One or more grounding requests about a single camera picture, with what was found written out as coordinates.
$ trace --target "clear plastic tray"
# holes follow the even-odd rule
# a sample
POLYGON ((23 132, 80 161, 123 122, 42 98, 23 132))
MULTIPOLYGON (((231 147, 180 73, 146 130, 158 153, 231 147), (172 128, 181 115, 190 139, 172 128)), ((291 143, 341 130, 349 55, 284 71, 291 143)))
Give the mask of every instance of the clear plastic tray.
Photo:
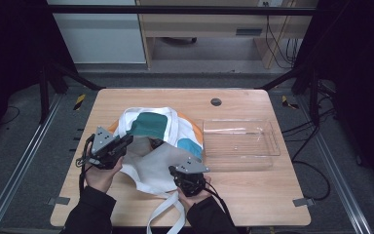
POLYGON ((205 120, 205 164, 212 171, 254 171, 281 155, 272 124, 263 120, 205 120))

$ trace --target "metal rail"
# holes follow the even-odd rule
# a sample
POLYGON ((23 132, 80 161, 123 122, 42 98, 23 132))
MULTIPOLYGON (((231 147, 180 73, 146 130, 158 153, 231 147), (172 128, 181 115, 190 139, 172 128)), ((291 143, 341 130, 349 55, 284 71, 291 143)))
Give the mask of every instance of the metal rail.
POLYGON ((47 129, 53 122, 54 116, 56 115, 56 111, 61 100, 62 95, 56 95, 51 106, 50 114, 46 118, 46 121, 38 126, 38 129, 36 130, 32 140, 29 142, 28 146, 23 152, 22 157, 20 158, 17 167, 12 173, 11 178, 8 180, 4 190, 2 191, 0 195, 0 221, 2 220, 2 217, 8 209, 12 199, 14 198, 21 181, 30 163, 32 162, 39 145, 42 142, 42 139, 47 133, 47 129))
MULTIPOLYGON (((296 97, 297 102, 300 104, 303 113, 305 114, 306 118, 309 120, 309 109, 308 104, 306 103, 304 98, 296 97)), ((362 210, 360 209, 359 204, 356 201, 356 198, 348 185, 345 177, 343 176, 341 170, 337 166, 336 161, 333 159, 332 153, 330 152, 322 134, 320 132, 317 133, 316 137, 316 144, 318 150, 320 151, 320 156, 323 160, 327 171, 329 172, 329 176, 333 181, 333 185, 335 186, 336 191, 342 201, 343 206, 345 207, 346 213, 348 214, 349 219, 351 220, 352 226, 355 229, 357 234, 370 234, 372 230, 370 229, 369 224, 365 216, 363 215, 362 210)))

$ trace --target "white bag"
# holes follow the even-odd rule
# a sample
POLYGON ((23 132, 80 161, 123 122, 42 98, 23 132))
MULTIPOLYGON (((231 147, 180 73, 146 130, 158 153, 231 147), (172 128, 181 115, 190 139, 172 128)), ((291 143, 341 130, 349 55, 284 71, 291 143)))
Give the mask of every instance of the white bag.
POLYGON ((168 193, 176 189, 168 167, 180 165, 188 159, 202 162, 202 130, 169 107, 129 108, 121 115, 118 127, 115 123, 108 130, 114 131, 114 137, 134 136, 132 144, 127 147, 121 172, 135 181, 137 190, 166 199, 151 214, 147 233, 151 234, 151 221, 171 205, 179 210, 180 218, 168 233, 178 233, 185 224, 185 213, 178 201, 178 192, 168 193), (158 138, 165 143, 153 150, 149 138, 158 138))

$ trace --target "white strap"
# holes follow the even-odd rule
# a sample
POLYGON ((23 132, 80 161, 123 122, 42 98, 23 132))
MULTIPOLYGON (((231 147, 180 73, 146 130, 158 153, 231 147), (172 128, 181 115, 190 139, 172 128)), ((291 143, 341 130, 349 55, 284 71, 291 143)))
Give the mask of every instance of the white strap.
POLYGON ((185 224, 185 213, 183 205, 178 201, 178 192, 175 191, 172 195, 168 198, 153 212, 151 213, 150 219, 148 220, 147 224, 147 234, 152 234, 150 223, 151 221, 156 218, 158 215, 163 213, 166 209, 168 209, 171 205, 174 205, 178 211, 180 212, 180 218, 175 223, 175 225, 168 231, 168 234, 177 234, 181 228, 185 224))

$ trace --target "hand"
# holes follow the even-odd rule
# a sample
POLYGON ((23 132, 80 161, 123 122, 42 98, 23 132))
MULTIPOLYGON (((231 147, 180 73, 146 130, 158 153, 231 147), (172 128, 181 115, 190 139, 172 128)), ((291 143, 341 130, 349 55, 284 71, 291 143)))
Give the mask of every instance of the hand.
POLYGON ((102 170, 98 169, 95 166, 92 166, 91 164, 86 164, 85 170, 87 170, 87 172, 85 179, 87 185, 103 193, 106 193, 108 189, 111 187, 114 175, 123 168, 123 160, 124 156, 122 156, 118 160, 115 167, 111 170, 102 170))
MULTIPOLYGON (((211 182, 211 177, 205 175, 206 180, 206 188, 209 189, 209 183, 211 182)), ((186 213, 193 207, 194 204, 202 202, 202 200, 211 197, 211 194, 205 190, 202 190, 199 194, 193 197, 186 197, 183 191, 177 187, 178 191, 178 198, 180 199, 181 203, 183 204, 184 208, 186 209, 186 213)))

